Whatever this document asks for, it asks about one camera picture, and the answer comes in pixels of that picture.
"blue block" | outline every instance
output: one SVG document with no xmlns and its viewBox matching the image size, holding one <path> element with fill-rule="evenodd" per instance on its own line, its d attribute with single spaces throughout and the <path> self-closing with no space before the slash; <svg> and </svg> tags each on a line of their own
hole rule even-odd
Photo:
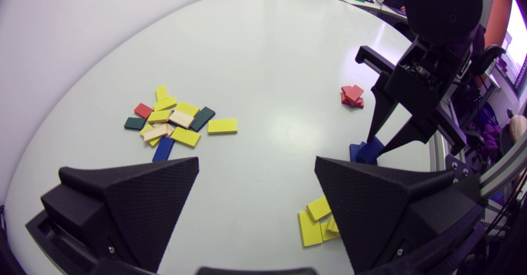
<svg viewBox="0 0 527 275">
<path fill-rule="evenodd" d="M 357 153 L 360 147 L 358 144 L 350 144 L 350 162 L 357 162 Z"/>
<path fill-rule="evenodd" d="M 160 162 L 160 161 L 168 160 L 168 156 L 170 155 L 170 151 L 172 151 L 173 145 L 174 145 L 174 140 L 172 138 L 162 137 L 159 140 L 158 149 L 156 149 L 156 153 L 154 154 L 154 158 L 152 159 L 152 162 Z"/>
<path fill-rule="evenodd" d="M 350 144 L 350 161 L 351 162 L 359 162 L 362 161 L 361 159 L 358 159 L 357 158 L 357 153 L 359 152 L 360 149 L 362 149 L 362 147 L 365 145 L 366 143 L 363 141 L 361 142 L 361 145 L 358 145 L 358 144 Z"/>
<path fill-rule="evenodd" d="M 374 164 L 374 161 L 379 157 L 379 152 L 384 148 L 384 144 L 380 142 L 377 137 L 374 137 L 371 142 L 366 143 L 357 153 L 357 162 L 359 159 L 366 164 Z"/>
</svg>

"rectangular block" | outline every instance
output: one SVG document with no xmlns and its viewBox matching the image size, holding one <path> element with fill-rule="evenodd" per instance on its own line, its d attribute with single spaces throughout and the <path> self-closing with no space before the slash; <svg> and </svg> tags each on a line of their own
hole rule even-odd
<svg viewBox="0 0 527 275">
<path fill-rule="evenodd" d="M 208 107 L 204 107 L 202 110 L 200 110 L 195 116 L 194 116 L 194 122 L 192 125 L 190 125 L 190 129 L 199 132 L 201 128 L 212 119 L 212 117 L 216 114 L 214 110 L 211 110 Z"/>
<path fill-rule="evenodd" d="M 190 147 L 196 147 L 196 144 L 198 144 L 201 135 L 194 131 L 183 129 L 181 127 L 176 127 L 170 138 L 182 144 L 186 144 Z"/>
<path fill-rule="evenodd" d="M 171 125 L 167 124 L 166 125 L 166 136 L 165 137 L 170 137 L 172 136 L 172 133 L 174 132 L 175 128 L 172 127 Z"/>
<path fill-rule="evenodd" d="M 187 104 L 185 102 L 179 102 L 175 106 L 174 110 L 178 110 L 184 114 L 188 114 L 191 117 L 194 117 L 199 112 L 199 108 L 197 108 L 196 106 Z"/>
<path fill-rule="evenodd" d="M 152 112 L 148 117 L 149 123 L 166 123 L 172 112 L 170 110 L 160 110 L 158 112 Z"/>
<path fill-rule="evenodd" d="M 167 99 L 154 103 L 154 111 L 158 112 L 160 110 L 167 110 L 169 108 L 173 108 L 176 104 L 175 97 L 170 96 Z"/>
<path fill-rule="evenodd" d="M 320 232 L 322 232 L 322 240 L 328 241 L 333 238 L 340 237 L 340 233 L 335 233 L 328 230 L 328 223 L 324 222 L 320 224 Z"/>
<path fill-rule="evenodd" d="M 375 159 L 379 157 L 379 152 L 384 148 L 384 144 L 377 137 L 367 142 L 357 153 L 357 161 L 361 159 L 365 164 L 374 164 Z"/>
<path fill-rule="evenodd" d="M 354 85 L 352 87 L 346 86 L 342 87 L 341 89 L 346 98 L 350 100 L 350 102 L 356 102 L 364 92 L 364 90 L 361 89 L 358 85 Z"/>
<path fill-rule="evenodd" d="M 356 102 L 351 103 L 352 106 L 358 107 L 358 108 L 364 108 L 364 99 L 358 98 Z"/>
<path fill-rule="evenodd" d="M 306 208 L 307 212 L 309 213 L 309 216 L 314 221 L 318 221 L 322 217 L 325 217 L 326 215 L 331 213 L 331 209 L 329 209 L 329 204 L 326 200 L 326 196 L 323 196 L 320 199 L 310 202 L 309 204 L 307 204 Z"/>
<path fill-rule="evenodd" d="M 124 128 L 139 131 L 143 129 L 146 122 L 147 120 L 143 119 L 142 117 L 129 117 L 126 119 L 126 123 L 124 123 Z"/>
<path fill-rule="evenodd" d="M 331 232 L 338 233 L 337 223 L 335 223 L 335 217 L 333 215 L 331 216 L 331 219 L 329 219 L 327 229 Z"/>
<path fill-rule="evenodd" d="M 137 107 L 133 110 L 136 114 L 138 114 L 140 117 L 143 117 L 145 119 L 148 119 L 150 114 L 154 111 L 152 108 L 149 108 L 143 103 L 139 103 Z"/>
<path fill-rule="evenodd" d="M 302 234 L 302 244 L 304 247 L 322 243 L 322 232 L 320 223 L 313 221 L 306 211 L 298 212 L 300 231 Z"/>
<path fill-rule="evenodd" d="M 185 129 L 188 129 L 190 125 L 192 124 L 192 122 L 194 121 L 194 118 L 184 112 L 180 112 L 179 110 L 174 110 L 174 112 L 170 115 L 168 120 Z"/>
<path fill-rule="evenodd" d="M 153 124 L 154 128 L 156 128 L 156 127 L 160 127 L 160 126 L 163 126 L 163 125 L 166 126 L 166 132 L 167 132 L 167 133 L 166 133 L 165 137 L 168 137 L 168 138 L 169 138 L 170 135 L 172 135 L 172 132 L 174 132 L 174 130 L 175 130 L 175 128 L 172 127 L 172 125 L 170 125 L 170 124 L 168 124 L 168 123 L 154 123 L 154 124 Z"/>
<path fill-rule="evenodd" d="M 357 153 L 360 148 L 358 144 L 350 144 L 350 162 L 357 162 Z"/>
<path fill-rule="evenodd" d="M 162 85 L 156 88 L 156 99 L 158 102 L 167 99 L 168 92 L 166 91 L 166 85 Z"/>
<path fill-rule="evenodd" d="M 346 105 L 350 105 L 352 106 L 352 104 L 348 101 L 348 99 L 346 98 L 346 96 L 344 95 L 344 93 L 341 93 L 340 94 L 340 102 L 342 104 L 346 104 Z"/>
<path fill-rule="evenodd" d="M 153 129 L 153 128 L 154 128 L 154 127 L 152 127 L 152 125 L 150 125 L 150 124 L 146 124 L 146 125 L 145 125 L 145 128 L 143 128 L 143 130 L 139 131 L 139 134 L 141 134 L 141 136 L 144 137 L 144 136 L 145 136 L 145 132 L 148 131 L 148 130 L 150 130 L 150 129 Z M 159 138 L 154 139 L 154 140 L 150 140 L 148 143 L 149 143 L 151 146 L 156 146 L 156 144 L 159 143 Z"/>
<path fill-rule="evenodd" d="M 209 134 L 237 133 L 238 123 L 236 119 L 211 119 L 207 132 Z"/>
<path fill-rule="evenodd" d="M 159 146 L 158 146 L 158 149 L 156 149 L 156 153 L 154 153 L 152 162 L 168 160 L 168 157 L 170 155 L 170 151 L 172 151 L 173 145 L 174 145 L 174 140 L 172 138 L 168 138 L 168 137 L 160 138 Z"/>
<path fill-rule="evenodd" d="M 154 140 L 156 138 L 166 136 L 167 132 L 168 131 L 166 130 L 166 126 L 159 126 L 159 127 L 145 131 L 143 135 L 143 139 L 145 140 L 145 142 L 148 142 L 150 140 Z"/>
</svg>

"textured black surface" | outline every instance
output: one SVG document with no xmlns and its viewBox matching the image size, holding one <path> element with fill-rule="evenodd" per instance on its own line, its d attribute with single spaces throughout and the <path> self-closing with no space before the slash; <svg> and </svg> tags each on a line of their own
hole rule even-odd
<svg viewBox="0 0 527 275">
<path fill-rule="evenodd" d="M 317 157 L 322 190 L 356 273 L 372 267 L 409 202 L 452 183 L 450 172 L 409 172 Z"/>
<path fill-rule="evenodd" d="M 138 267 L 156 272 L 198 171 L 194 157 L 103 170 L 61 168 L 59 176 L 104 200 Z"/>
</svg>

